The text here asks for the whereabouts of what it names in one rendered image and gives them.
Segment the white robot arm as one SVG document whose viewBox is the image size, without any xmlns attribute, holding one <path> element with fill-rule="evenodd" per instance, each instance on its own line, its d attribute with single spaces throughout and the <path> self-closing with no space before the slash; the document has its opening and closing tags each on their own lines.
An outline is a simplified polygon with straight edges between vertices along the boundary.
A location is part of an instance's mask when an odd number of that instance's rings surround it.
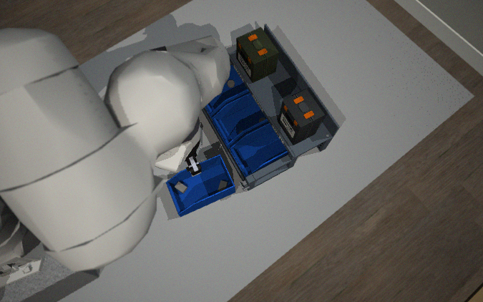
<svg viewBox="0 0 483 302">
<path fill-rule="evenodd" d="M 57 35 L 0 29 L 0 288 L 47 253 L 101 269 L 147 235 L 154 168 L 180 171 L 230 76 L 212 35 L 151 50 L 114 69 L 103 101 Z"/>
</svg>

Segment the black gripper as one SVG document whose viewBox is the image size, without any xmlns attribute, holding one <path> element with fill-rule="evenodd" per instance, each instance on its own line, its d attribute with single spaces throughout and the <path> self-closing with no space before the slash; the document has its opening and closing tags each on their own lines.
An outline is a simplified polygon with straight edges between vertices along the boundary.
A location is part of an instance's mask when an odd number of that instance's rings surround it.
<svg viewBox="0 0 483 302">
<path fill-rule="evenodd" d="M 189 155 L 185 159 L 185 162 L 187 163 L 186 169 L 187 169 L 188 172 L 190 171 L 190 173 L 193 177 L 202 172 L 201 171 L 201 165 L 196 160 L 196 157 L 197 157 L 196 151 L 199 147 L 199 144 L 200 144 L 200 140 L 198 141 L 196 146 L 194 146 L 194 148 L 190 151 Z"/>
</svg>

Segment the olive green case with orange latches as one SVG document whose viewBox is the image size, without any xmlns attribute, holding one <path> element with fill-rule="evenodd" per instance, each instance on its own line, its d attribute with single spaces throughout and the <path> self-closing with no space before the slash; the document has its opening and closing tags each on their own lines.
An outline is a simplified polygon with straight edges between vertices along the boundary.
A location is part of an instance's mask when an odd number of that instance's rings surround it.
<svg viewBox="0 0 483 302">
<path fill-rule="evenodd" d="M 254 83 L 276 71 L 279 51 L 262 27 L 236 38 L 237 60 Z"/>
</svg>

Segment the blue bin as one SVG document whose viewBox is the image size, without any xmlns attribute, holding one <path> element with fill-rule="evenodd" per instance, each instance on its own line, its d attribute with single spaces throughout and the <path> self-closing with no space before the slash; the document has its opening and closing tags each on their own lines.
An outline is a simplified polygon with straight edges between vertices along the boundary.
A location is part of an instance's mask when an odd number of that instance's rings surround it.
<svg viewBox="0 0 483 302">
<path fill-rule="evenodd" d="M 228 87 L 228 81 L 233 80 L 235 86 L 233 88 Z M 245 86 L 244 82 L 236 72 L 233 65 L 230 65 L 230 76 L 228 81 L 224 84 L 222 93 L 216 96 L 212 101 L 210 101 L 205 109 L 210 115 L 211 119 L 214 117 L 226 104 L 239 99 L 247 94 L 249 94 L 248 88 Z"/>
<path fill-rule="evenodd" d="M 235 193 L 235 185 L 221 155 L 199 164 L 202 171 L 200 174 L 193 177 L 185 169 L 166 182 L 180 217 Z M 221 180 L 228 184 L 225 190 L 219 192 Z M 178 182 L 187 187 L 184 194 L 175 188 Z"/>
<path fill-rule="evenodd" d="M 230 149 L 245 135 L 269 123 L 251 93 L 226 104 L 214 117 L 213 124 Z M 243 130 L 240 134 L 239 131 Z"/>
<path fill-rule="evenodd" d="M 230 153 L 244 177 L 288 155 L 270 123 L 245 135 L 230 148 Z"/>
</svg>

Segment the grey shelf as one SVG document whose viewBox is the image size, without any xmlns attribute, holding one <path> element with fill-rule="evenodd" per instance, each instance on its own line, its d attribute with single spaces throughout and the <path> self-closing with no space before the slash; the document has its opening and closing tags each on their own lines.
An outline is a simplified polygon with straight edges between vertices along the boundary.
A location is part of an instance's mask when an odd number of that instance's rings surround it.
<svg viewBox="0 0 483 302">
<path fill-rule="evenodd" d="M 268 35 L 269 39 L 279 51 L 278 63 L 274 73 L 252 83 L 237 60 L 237 50 L 228 53 L 230 57 L 230 65 L 233 65 L 245 86 L 248 88 L 259 108 L 287 149 L 288 155 L 276 160 L 275 162 L 265 166 L 253 174 L 244 177 L 243 173 L 238 167 L 238 164 L 230 153 L 230 149 L 226 147 L 223 139 L 215 128 L 213 120 L 211 119 L 207 110 L 205 108 L 202 109 L 204 115 L 210 123 L 210 126 L 212 127 L 232 164 L 237 170 L 242 180 L 242 182 L 239 183 L 243 191 L 249 191 L 275 177 L 276 175 L 279 175 L 282 172 L 292 168 L 298 156 L 313 149 L 314 147 L 317 147 L 320 152 L 325 150 L 340 127 L 331 113 L 327 110 L 326 106 L 322 103 L 318 95 L 315 93 L 311 85 L 307 82 L 306 78 L 297 68 L 293 60 L 289 57 L 288 53 L 276 39 L 275 35 L 269 29 L 267 24 L 264 25 L 264 32 Z M 280 114 L 282 101 L 305 89 L 310 92 L 311 96 L 315 99 L 325 116 L 314 135 L 297 143 L 296 145 L 293 145 L 283 131 L 282 127 L 279 125 L 278 117 Z"/>
</svg>

